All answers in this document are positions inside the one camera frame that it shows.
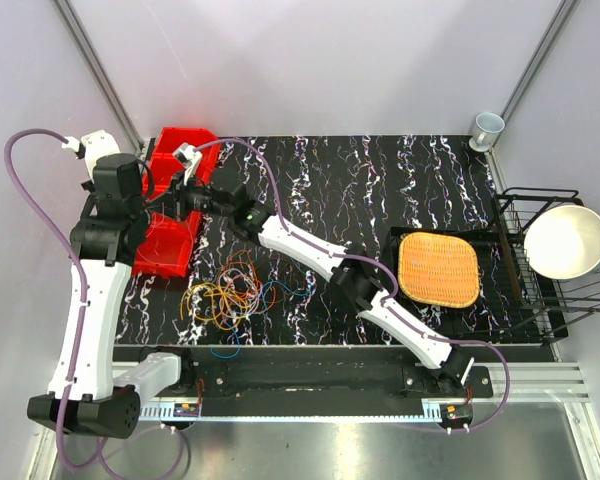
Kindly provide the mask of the woven bamboo tray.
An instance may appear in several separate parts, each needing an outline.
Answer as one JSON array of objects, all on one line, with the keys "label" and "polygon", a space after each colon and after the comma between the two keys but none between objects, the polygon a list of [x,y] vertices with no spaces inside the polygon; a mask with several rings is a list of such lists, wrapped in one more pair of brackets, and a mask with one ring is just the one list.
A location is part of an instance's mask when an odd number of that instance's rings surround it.
[{"label": "woven bamboo tray", "polygon": [[477,253],[458,237],[406,234],[398,247],[397,272],[402,292],[419,303],[462,309],[480,294]]}]

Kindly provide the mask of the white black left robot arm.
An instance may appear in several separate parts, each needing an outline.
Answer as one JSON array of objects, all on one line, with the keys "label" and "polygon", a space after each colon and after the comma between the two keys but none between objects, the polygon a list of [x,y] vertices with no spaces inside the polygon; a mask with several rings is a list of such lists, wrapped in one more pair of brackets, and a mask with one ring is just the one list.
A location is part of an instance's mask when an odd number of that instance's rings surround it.
[{"label": "white black left robot arm", "polygon": [[66,434],[126,439],[147,402],[165,389],[188,394],[196,372],[179,354],[159,351],[114,374],[120,306],[150,224],[143,180],[138,159],[103,130],[69,145],[85,162],[90,194],[70,233],[72,296],[61,355],[46,393],[29,399],[27,416]]}]

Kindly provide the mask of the white bowl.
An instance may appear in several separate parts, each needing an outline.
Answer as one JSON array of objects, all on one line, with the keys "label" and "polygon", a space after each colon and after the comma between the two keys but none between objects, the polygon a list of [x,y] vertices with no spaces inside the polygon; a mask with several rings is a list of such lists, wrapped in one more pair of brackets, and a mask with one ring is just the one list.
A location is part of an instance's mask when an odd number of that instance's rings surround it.
[{"label": "white bowl", "polygon": [[600,215],[580,205],[562,205],[542,213],[524,238],[524,252],[536,273],[572,280],[600,268]]}]

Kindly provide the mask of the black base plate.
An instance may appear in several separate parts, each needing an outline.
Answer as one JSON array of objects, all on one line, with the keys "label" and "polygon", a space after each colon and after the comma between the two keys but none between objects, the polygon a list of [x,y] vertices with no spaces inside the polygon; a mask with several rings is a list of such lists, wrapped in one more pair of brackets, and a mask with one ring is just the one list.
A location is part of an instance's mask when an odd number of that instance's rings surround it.
[{"label": "black base plate", "polygon": [[242,347],[217,353],[209,346],[143,347],[139,358],[178,354],[182,380],[162,396],[200,393],[206,407],[221,415],[242,408],[248,415],[284,414],[347,402],[452,399],[463,402],[493,394],[486,368],[465,376],[429,370],[398,346]]}]

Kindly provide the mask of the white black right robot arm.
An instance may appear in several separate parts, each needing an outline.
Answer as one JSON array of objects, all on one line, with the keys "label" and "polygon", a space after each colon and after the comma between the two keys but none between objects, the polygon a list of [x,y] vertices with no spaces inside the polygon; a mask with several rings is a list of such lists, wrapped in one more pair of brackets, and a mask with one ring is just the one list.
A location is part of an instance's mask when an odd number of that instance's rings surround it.
[{"label": "white black right robot arm", "polygon": [[173,153],[184,168],[173,176],[169,191],[176,195],[176,214],[193,211],[227,219],[228,228],[244,241],[296,260],[339,291],[345,301],[367,320],[407,347],[434,376],[437,390],[456,396],[470,383],[474,358],[458,342],[437,334],[396,300],[399,285],[392,271],[369,258],[364,251],[322,240],[293,225],[281,213],[281,198],[275,177],[270,175],[274,193],[273,209],[252,198],[246,185],[227,168],[217,168],[203,186],[194,174],[202,151],[221,144],[214,140],[201,146],[183,143]]}]

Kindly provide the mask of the white mug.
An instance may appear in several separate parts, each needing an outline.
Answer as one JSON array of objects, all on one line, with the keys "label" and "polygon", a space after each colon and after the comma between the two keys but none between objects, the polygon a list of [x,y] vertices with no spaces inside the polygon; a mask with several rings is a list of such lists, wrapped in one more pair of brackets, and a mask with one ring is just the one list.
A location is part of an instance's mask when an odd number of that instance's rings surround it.
[{"label": "white mug", "polygon": [[482,112],[475,118],[469,146],[476,152],[490,150],[502,133],[506,123],[502,117],[492,112]]}]

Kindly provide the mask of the red storage bin row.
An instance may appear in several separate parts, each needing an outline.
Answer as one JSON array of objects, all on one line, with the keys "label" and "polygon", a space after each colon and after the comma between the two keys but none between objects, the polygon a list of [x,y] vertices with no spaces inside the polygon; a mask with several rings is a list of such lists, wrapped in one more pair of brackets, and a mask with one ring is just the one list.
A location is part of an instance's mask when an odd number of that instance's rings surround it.
[{"label": "red storage bin row", "polygon": [[[182,164],[173,152],[183,143],[194,146],[216,139],[203,128],[165,127],[158,138],[150,144],[148,165],[153,173],[155,189],[152,199],[164,193]],[[162,208],[152,214],[146,239],[137,250],[132,273],[134,275],[158,275],[163,278],[183,277],[189,269],[202,215],[193,212],[184,221],[166,216]]]}]

